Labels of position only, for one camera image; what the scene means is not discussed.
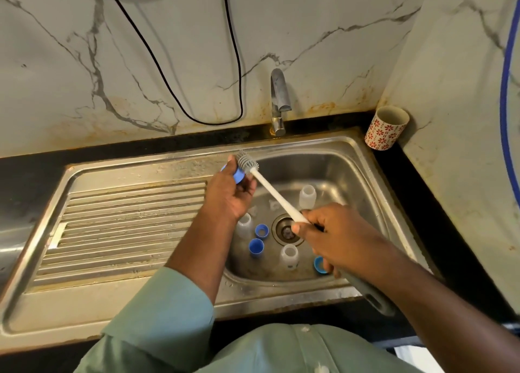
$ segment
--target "drain strainer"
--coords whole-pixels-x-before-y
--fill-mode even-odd
[[[289,214],[282,214],[276,217],[272,223],[272,236],[280,245],[300,245],[303,243],[298,235],[291,230],[291,225],[294,223]]]

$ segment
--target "hand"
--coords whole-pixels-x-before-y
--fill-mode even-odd
[[[230,155],[226,167],[207,183],[204,202],[213,213],[229,213],[235,223],[248,211],[256,190],[256,180],[251,174],[237,185],[233,179],[236,170],[237,159]]]
[[[370,281],[383,263],[402,255],[352,207],[331,203],[302,213],[312,224],[323,226],[324,232],[304,223],[294,224],[292,230],[324,258],[328,272],[337,266]]]

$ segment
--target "person's left hand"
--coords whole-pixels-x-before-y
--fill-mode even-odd
[[[230,155],[226,167],[207,183],[204,202],[204,205],[215,213],[223,211],[230,213],[235,222],[248,211],[256,190],[256,180],[251,174],[236,184],[233,179],[236,170],[237,159],[234,155]]]

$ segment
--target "faucet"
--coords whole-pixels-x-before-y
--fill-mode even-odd
[[[280,69],[274,69],[271,72],[271,104],[271,134],[277,137],[283,136],[285,127],[283,126],[282,113],[292,110],[292,107],[285,77]]]

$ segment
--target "forearm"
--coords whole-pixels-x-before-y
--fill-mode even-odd
[[[165,265],[193,281],[213,304],[235,225],[225,210],[203,205]]]
[[[403,255],[374,283],[401,309],[446,373],[512,372],[520,341]]]

